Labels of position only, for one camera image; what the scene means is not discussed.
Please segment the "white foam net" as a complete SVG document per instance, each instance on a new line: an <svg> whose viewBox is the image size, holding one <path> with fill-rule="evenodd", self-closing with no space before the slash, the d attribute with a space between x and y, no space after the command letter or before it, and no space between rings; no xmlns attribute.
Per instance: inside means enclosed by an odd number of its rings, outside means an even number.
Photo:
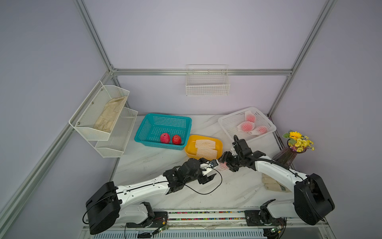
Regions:
<svg viewBox="0 0 382 239"><path fill-rule="evenodd" d="M196 156L207 160L217 159L217 150L211 148L197 148Z"/></svg>
<svg viewBox="0 0 382 239"><path fill-rule="evenodd" d="M216 142L209 139L198 139L195 141L195 148L215 149Z"/></svg>

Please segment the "netted red apple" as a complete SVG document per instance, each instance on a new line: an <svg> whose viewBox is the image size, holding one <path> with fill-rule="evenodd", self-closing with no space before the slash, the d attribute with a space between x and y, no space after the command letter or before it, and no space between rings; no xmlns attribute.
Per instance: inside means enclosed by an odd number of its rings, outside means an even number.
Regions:
<svg viewBox="0 0 382 239"><path fill-rule="evenodd" d="M182 138L179 135L174 135L172 138L172 144L181 145L182 144Z"/></svg>
<svg viewBox="0 0 382 239"><path fill-rule="evenodd" d="M160 135L160 142L164 144L169 144L171 141L171 137L168 133L163 133Z"/></svg>

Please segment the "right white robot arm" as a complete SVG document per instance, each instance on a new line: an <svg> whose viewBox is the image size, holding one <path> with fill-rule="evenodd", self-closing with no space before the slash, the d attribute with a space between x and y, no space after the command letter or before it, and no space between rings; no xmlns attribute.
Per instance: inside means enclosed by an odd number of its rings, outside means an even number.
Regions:
<svg viewBox="0 0 382 239"><path fill-rule="evenodd" d="M259 222L270 225L280 218L300 218L306 224L316 225L335 209L335 204L323 179L317 174L304 174L272 160L261 151L253 152L244 139L234 139L235 154L226 151L218 159L232 172L247 167L263 173L293 193L293 198L278 201L270 199L261 205Z"/></svg>

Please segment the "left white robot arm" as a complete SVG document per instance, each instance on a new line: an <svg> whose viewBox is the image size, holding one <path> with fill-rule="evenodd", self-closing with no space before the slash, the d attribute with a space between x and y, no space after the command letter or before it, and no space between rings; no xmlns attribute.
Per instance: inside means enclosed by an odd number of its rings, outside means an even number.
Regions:
<svg viewBox="0 0 382 239"><path fill-rule="evenodd" d="M141 183L116 186L112 181L107 182L86 202L83 223L88 224L91 235L100 234L115 223L148 227L155 217L148 199L178 192L190 182L207 184L214 179L210 172L217 167L215 159L190 158L181 166Z"/></svg>

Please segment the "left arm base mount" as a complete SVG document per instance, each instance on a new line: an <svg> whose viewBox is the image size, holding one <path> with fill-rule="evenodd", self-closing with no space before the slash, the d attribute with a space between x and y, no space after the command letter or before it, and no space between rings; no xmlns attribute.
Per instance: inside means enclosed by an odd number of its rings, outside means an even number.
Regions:
<svg viewBox="0 0 382 239"><path fill-rule="evenodd" d="M125 214L127 228L154 228L164 226L168 222L168 212L153 211L151 204L142 202L139 205L129 206Z"/></svg>

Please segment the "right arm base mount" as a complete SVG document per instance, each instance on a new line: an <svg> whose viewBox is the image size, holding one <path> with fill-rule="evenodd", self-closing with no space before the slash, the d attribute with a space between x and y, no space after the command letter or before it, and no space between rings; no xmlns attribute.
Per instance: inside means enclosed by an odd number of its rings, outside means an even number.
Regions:
<svg viewBox="0 0 382 239"><path fill-rule="evenodd" d="M274 218L267 209L268 205L274 201L275 199L267 201L260 206L259 210L244 211L247 226L275 226L271 229L271 233L284 230L286 226L284 218Z"/></svg>

